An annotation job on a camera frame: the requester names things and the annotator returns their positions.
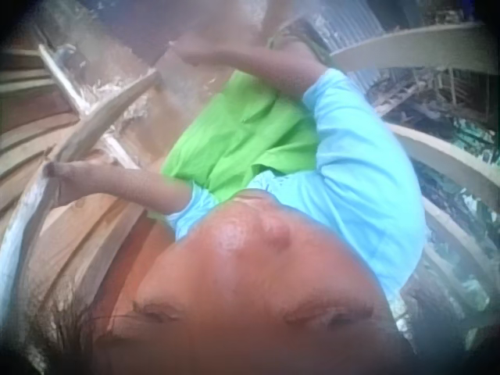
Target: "corrugated metal sheet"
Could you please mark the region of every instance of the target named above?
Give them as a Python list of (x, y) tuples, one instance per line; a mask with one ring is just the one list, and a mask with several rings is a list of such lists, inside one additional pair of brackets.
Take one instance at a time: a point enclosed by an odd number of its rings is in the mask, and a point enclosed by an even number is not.
[[(332, 52), (384, 34), (366, 0), (324, 0), (321, 11), (310, 20)], [(349, 76), (367, 92), (380, 78), (380, 71), (360, 70)]]

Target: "fingers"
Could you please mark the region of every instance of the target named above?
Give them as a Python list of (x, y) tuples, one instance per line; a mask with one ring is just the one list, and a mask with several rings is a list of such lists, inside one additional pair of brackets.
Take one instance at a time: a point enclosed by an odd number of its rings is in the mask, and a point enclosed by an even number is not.
[(48, 162), (45, 164), (43, 174), (49, 178), (70, 177), (73, 172), (73, 166), (67, 162)]

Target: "wooden structure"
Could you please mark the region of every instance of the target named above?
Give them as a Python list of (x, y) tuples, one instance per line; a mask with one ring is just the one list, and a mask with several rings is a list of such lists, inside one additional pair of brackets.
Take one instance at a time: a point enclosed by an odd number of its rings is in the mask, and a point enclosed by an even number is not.
[[(434, 53), (436, 45), (446, 48)], [(480, 53), (480, 57), (471, 52), (471, 48)], [(157, 155), (141, 152), (141, 145), (138, 145), (151, 127), (143, 127), (124, 137), (105, 132), (134, 100), (161, 81), (160, 74), (155, 70), (145, 74), (86, 114), (82, 109), (84, 100), (45, 46), (22, 53), (12, 50), (3, 53), (8, 58), (0, 72), (0, 95), (6, 97), (5, 105), (10, 106), (10, 114), (6, 115), (5, 122), (2, 117), (0, 144), (0, 294), (4, 298), (0, 303), (1, 317), (3, 320), (7, 317), (9, 298), (23, 301), (36, 295), (37, 302), (44, 305), (54, 295), (60, 297), (69, 293), (68, 287), (86, 303), (97, 302), (96, 309), (101, 314), (126, 312), (147, 265), (172, 243), (172, 235), (161, 224), (147, 219), (143, 208), (104, 195), (91, 196), (51, 211), (56, 186), (45, 178), (43, 163), (110, 156), (126, 168), (155, 170), (157, 165), (152, 161)], [(465, 24), (389, 34), (336, 52), (331, 57), (337, 66), (346, 70), (418, 65), (497, 74), (497, 56), (498, 46), (488, 38), (484, 28)], [(217, 79), (223, 83), (228, 77), (227, 71), (183, 66), (168, 52), (156, 66), (160, 73), (166, 67), (175, 67), (179, 80), (192, 82), (194, 77), (198, 81), (195, 90), (200, 90), (207, 80)], [(163, 100), (166, 93), (175, 96), (171, 91), (178, 87), (176, 81), (165, 75), (162, 79), (167, 88), (155, 93), (154, 103), (158, 98)], [(44, 112), (46, 108), (40, 109), (43, 105), (28, 103), (43, 102), (47, 98), (55, 103), (49, 113)], [(185, 96), (179, 94), (178, 98), (184, 100)], [(190, 115), (198, 112), (208, 100), (209, 96), (199, 99), (194, 104), (196, 110), (190, 111)], [(24, 112), (25, 108), (40, 111)], [(172, 103), (162, 108), (166, 108), (167, 116), (173, 121), (182, 117)], [(383, 107), (380, 111), (385, 113), (387, 110), (391, 109)], [(184, 126), (190, 120), (192, 118), (184, 116)], [(399, 125), (388, 126), (411, 158), (444, 173), (492, 210), (500, 212), (500, 173), (497, 169), (430, 135)], [(162, 146), (168, 150), (179, 134), (180, 131), (174, 131), (168, 144)], [(427, 199), (423, 201), (429, 227), (466, 260), (470, 272), (490, 298), (490, 308), (495, 309), (500, 303), (500, 283), (494, 260), (489, 259), (476, 239), (450, 216)], [(424, 249), (423, 261), (465, 312), (476, 309), (457, 280), (452, 264), (431, 246)]]

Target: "wooden board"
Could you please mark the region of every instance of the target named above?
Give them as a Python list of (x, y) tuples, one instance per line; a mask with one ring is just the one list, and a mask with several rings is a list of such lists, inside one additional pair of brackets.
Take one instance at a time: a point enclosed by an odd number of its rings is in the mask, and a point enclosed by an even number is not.
[(61, 127), (67, 127), (77, 121), (78, 117), (72, 113), (61, 113), (12, 129), (0, 136), (0, 154), (23, 142), (30, 141)]
[(4, 178), (8, 173), (13, 172), (33, 158), (43, 155), (44, 152), (64, 140), (72, 131), (72, 128), (55, 130), (1, 154), (0, 178)]
[(55, 82), (50, 78), (41, 80), (24, 80), (0, 84), (0, 96), (28, 95), (31, 92), (54, 88)]
[(0, 49), (0, 69), (44, 68), (38, 51), (27, 49)]
[(88, 234), (77, 253), (70, 259), (70, 262), (58, 272), (58, 276), (52, 283), (51, 290), (48, 290), (47, 295), (43, 298), (43, 303), (49, 301), (52, 303), (54, 300), (65, 299), (66, 296), (74, 297), (77, 285), (80, 284), (84, 277), (88, 264), (95, 252), (102, 246), (102, 242), (113, 231), (126, 207), (126, 202), (117, 202), (105, 213), (100, 223)]
[(32, 159), (0, 182), (0, 213), (17, 201), (40, 164), (41, 158)]
[(336, 51), (331, 58), (344, 71), (443, 66), (498, 74), (498, 42), (485, 26), (475, 23), (387, 34)]
[(443, 173), (500, 213), (498, 169), (436, 137), (397, 125), (389, 127), (412, 159)]
[(82, 262), (76, 263), (80, 265), (80, 272), (77, 274), (75, 293), (83, 303), (90, 305), (94, 301), (116, 253), (144, 211), (144, 207), (129, 204), (119, 219), (110, 226), (106, 236), (102, 237), (101, 243), (92, 246), (94, 251), (87, 253)]
[(500, 303), (498, 274), (493, 267), (493, 262), (489, 261), (474, 238), (469, 236), (446, 212), (441, 211), (428, 199), (423, 198), (423, 206), (429, 228), (435, 230), (454, 251), (466, 260), (467, 267), (480, 281), (491, 301)]
[(45, 117), (72, 112), (59, 90), (30, 97), (0, 98), (0, 108), (0, 134)]
[(83, 204), (72, 203), (41, 233), (27, 259), (27, 278), (23, 280), (22, 289), (28, 298), (31, 294), (38, 298), (47, 294), (54, 279), (75, 256), (76, 249), (114, 203), (116, 198), (108, 195), (86, 197)]
[(18, 80), (34, 80), (37, 78), (48, 77), (50, 77), (50, 73), (45, 69), (6, 70), (0, 72), (0, 83), (17, 82)]

